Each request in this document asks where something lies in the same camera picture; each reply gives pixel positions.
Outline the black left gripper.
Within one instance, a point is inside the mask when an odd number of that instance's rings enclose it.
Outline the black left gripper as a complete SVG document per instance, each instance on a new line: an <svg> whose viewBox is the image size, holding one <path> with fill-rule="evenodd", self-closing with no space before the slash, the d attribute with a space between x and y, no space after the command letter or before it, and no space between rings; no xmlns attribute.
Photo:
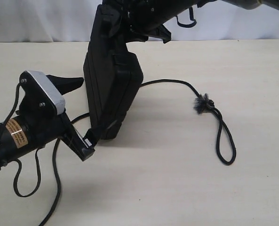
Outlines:
<svg viewBox="0 0 279 226"><path fill-rule="evenodd" d="M84 138L74 128L66 114L66 108L60 115L55 115L48 98L39 91L30 75L23 71L19 77L20 84L25 91L25 96L19 106L19 116L22 117L31 133L31 143L35 148L59 138L76 155L85 161L95 152L92 144L97 144L102 134L111 128L116 122L100 124L90 128ZM47 75L61 95L70 93L80 88L84 79L82 77L64 78Z"/></svg>

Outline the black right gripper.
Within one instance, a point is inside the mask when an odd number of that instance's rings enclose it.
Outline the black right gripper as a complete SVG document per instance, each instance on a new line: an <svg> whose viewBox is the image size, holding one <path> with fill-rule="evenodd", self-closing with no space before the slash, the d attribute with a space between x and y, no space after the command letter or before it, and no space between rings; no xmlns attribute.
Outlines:
<svg viewBox="0 0 279 226"><path fill-rule="evenodd" d="M193 16L194 0L103 0L103 6L116 10L125 23L131 40L145 42L149 37L168 43L171 32L164 23L186 10L189 11L190 24L178 22L180 27L192 28L196 25Z"/></svg>

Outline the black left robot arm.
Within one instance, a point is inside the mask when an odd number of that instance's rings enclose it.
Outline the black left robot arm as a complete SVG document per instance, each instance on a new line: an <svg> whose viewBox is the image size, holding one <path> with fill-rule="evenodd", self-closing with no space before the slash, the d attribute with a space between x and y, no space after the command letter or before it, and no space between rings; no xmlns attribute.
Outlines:
<svg viewBox="0 0 279 226"><path fill-rule="evenodd" d="M104 131L116 120L107 120L90 128L82 136L66 114L64 94L83 85L84 79L46 75L25 70L16 85L10 113L0 122L0 170L35 149L56 139L63 141L85 161L95 152Z"/></svg>

